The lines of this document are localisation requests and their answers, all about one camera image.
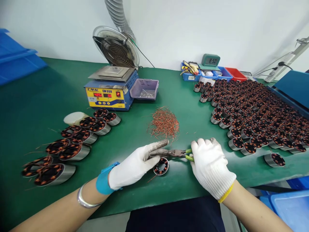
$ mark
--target red digital display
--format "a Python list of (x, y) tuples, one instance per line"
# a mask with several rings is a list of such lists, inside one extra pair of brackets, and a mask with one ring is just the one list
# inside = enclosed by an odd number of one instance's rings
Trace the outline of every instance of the red digital display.
[(102, 94), (101, 94), (101, 93), (93, 93), (93, 95), (94, 95), (95, 97), (102, 97)]
[(109, 97), (109, 98), (112, 97), (112, 95), (111, 95), (110, 93), (104, 93), (103, 96), (104, 96), (104, 97)]

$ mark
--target white glove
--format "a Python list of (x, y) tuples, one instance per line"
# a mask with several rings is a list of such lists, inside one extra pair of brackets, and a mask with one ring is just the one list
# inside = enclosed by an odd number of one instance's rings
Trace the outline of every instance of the white glove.
[(220, 203), (231, 191), (236, 174), (230, 172), (226, 165), (221, 145), (215, 138), (198, 139), (191, 143), (194, 162), (192, 170), (198, 182)]
[(137, 148), (123, 162), (115, 166), (109, 173), (109, 187), (118, 190), (123, 186), (131, 185), (142, 178), (160, 160), (160, 156), (149, 159), (149, 153), (164, 147), (168, 140), (154, 142), (149, 145)]

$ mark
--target gray duct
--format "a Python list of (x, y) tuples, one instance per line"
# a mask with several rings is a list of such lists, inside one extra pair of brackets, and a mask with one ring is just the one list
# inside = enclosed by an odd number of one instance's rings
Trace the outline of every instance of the gray duct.
[(114, 24), (120, 32), (124, 32), (133, 39), (135, 42), (135, 36), (133, 31), (126, 21), (125, 13), (123, 10), (122, 0), (105, 0), (107, 10)]

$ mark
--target red storage bin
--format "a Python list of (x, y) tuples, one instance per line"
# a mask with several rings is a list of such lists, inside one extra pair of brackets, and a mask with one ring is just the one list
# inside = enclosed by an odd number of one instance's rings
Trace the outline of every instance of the red storage bin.
[(225, 67), (225, 69), (233, 76), (232, 80), (239, 82), (247, 80), (247, 78), (238, 69), (227, 67)]

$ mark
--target green workbench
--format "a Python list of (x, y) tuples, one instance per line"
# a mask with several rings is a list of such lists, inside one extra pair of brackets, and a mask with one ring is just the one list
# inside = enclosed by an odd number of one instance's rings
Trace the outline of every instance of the green workbench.
[[(199, 102), (200, 94), (193, 91), (193, 82), (185, 82), (180, 71), (158, 68), (141, 68), (140, 78), (159, 80), (156, 101), (134, 100), (128, 112), (118, 112), (119, 125), (100, 137), (91, 153), (72, 164), (76, 173), (58, 186), (34, 187), (21, 176), (22, 165), (45, 156), (46, 146), (36, 147), (61, 138), (57, 131), (67, 125), (63, 118), (75, 111), (92, 115), (83, 86), (87, 77), (103, 66), (100, 63), (47, 59), (47, 68), (30, 76), (0, 87), (1, 114), (1, 192), (2, 222), (10, 229), (39, 210), (95, 178), (102, 168), (123, 161), (136, 148), (157, 141), (147, 133), (151, 113), (157, 107), (167, 106), (177, 117), (180, 126), (178, 140), (167, 148), (187, 149), (192, 140), (215, 137), (222, 145), (228, 159), (228, 168), (236, 173), (244, 187), (309, 175), (309, 156), (292, 155), (274, 149), (286, 161), (284, 168), (271, 168), (262, 155), (270, 153), (268, 147), (256, 154), (244, 156), (228, 146), (228, 130), (210, 122), (213, 107), (209, 102)], [(134, 209), (196, 198), (208, 194), (195, 179), (190, 162), (186, 159), (170, 161), (168, 172), (147, 183), (154, 176), (146, 173), (136, 184), (113, 193), (91, 218), (123, 213)]]

